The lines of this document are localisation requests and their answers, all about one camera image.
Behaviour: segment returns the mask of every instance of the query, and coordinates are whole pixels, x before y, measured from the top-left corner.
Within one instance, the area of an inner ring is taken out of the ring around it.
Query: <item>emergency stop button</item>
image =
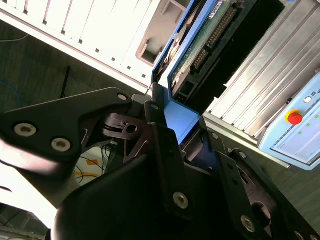
[[[302,122],[304,117],[300,114],[299,110],[294,109],[289,112],[284,117],[285,121],[292,124],[292,125],[298,125]]]

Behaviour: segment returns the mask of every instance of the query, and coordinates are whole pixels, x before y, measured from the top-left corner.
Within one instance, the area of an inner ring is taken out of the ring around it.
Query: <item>silver screw head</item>
[[[22,137],[31,137],[36,134],[37,129],[29,123],[19,123],[15,125],[14,132]]]
[[[159,110],[159,107],[157,105],[151,104],[151,107],[153,107],[155,110]]]
[[[58,152],[66,152],[71,148],[71,143],[65,138],[56,138],[51,142],[51,146]]]
[[[246,158],[247,158],[247,156],[246,156],[242,151],[239,152],[239,155],[240,155],[240,157],[242,157],[243,159],[246,159]]]
[[[245,227],[245,229],[247,229],[250,233],[254,233],[256,231],[254,223],[251,221],[251,219],[248,216],[242,215],[241,222],[242,222],[242,225]]]
[[[296,236],[297,239],[299,239],[299,240],[305,240],[304,237],[301,235],[300,232],[294,231],[294,234],[295,234],[295,236]]]
[[[214,139],[219,139],[219,136],[217,135],[217,134],[215,134],[214,132],[212,133],[212,137],[214,138]]]
[[[127,100],[127,97],[121,93],[118,94],[118,98],[120,98],[123,101]]]
[[[181,209],[186,209],[189,206],[189,200],[182,192],[175,192],[173,194],[174,203]]]

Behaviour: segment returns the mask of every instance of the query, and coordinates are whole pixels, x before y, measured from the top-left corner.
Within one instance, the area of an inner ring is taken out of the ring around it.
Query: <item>mounting hole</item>
[[[65,138],[58,137],[51,142],[51,146],[54,150],[63,153],[71,148],[71,143]]]
[[[296,239],[298,239],[298,240],[305,240],[304,237],[301,235],[300,232],[294,231],[294,234],[295,234],[295,236],[296,236]]]
[[[157,105],[152,104],[151,107],[153,107],[155,110],[159,110],[159,107]]]
[[[242,151],[239,152],[239,155],[240,155],[240,157],[242,157],[243,159],[246,159],[246,158],[247,158],[247,156],[246,156]]]
[[[19,123],[14,127],[14,132],[22,137],[31,137],[36,134],[37,129],[29,123]]]
[[[175,192],[173,194],[174,203],[181,209],[187,209],[189,206],[189,200],[182,192]]]
[[[212,135],[212,137],[213,137],[214,139],[216,139],[216,140],[219,139],[219,136],[218,136],[216,133],[213,132],[211,135]]]
[[[126,128],[126,132],[128,134],[133,134],[134,132],[136,132],[138,130],[138,127],[136,125],[130,125]]]
[[[233,182],[234,185],[238,185],[239,184],[238,181],[235,180],[235,179],[232,179],[232,182]]]
[[[121,94],[121,93],[118,93],[118,98],[120,98],[120,99],[123,100],[123,101],[125,101],[125,100],[128,99],[125,95],[123,95],[123,94]]]
[[[260,225],[265,228],[270,224],[271,215],[268,209],[262,202],[256,201],[252,204],[252,211],[255,215],[256,220]]]
[[[248,232],[254,233],[256,231],[254,223],[252,222],[252,220],[248,216],[242,215],[240,220],[241,220],[242,225],[245,227],[245,229]]]

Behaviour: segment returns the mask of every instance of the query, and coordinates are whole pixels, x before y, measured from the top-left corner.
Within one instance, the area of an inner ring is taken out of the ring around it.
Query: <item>circuit board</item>
[[[234,3],[235,1],[232,0],[218,1],[216,3],[190,48],[173,72],[170,78],[172,88],[179,82],[181,74],[188,71],[191,66],[198,68],[201,65],[208,54],[206,47],[212,48],[215,45],[217,39],[219,39],[237,12],[237,10],[233,8]]]

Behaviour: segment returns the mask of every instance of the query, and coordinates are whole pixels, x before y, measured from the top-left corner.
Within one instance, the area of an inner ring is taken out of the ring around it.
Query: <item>green circuit board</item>
[[[228,11],[234,10],[234,12],[236,12],[236,10],[232,7],[233,3],[235,2],[232,0],[218,1],[216,3],[211,14],[204,22],[201,30],[173,72],[171,76],[171,83],[176,85],[181,74],[184,74],[193,64],[195,64],[195,61],[205,57],[206,54],[203,50],[204,46],[212,39],[215,31],[217,31],[219,25],[221,25],[221,22],[226,17]]]

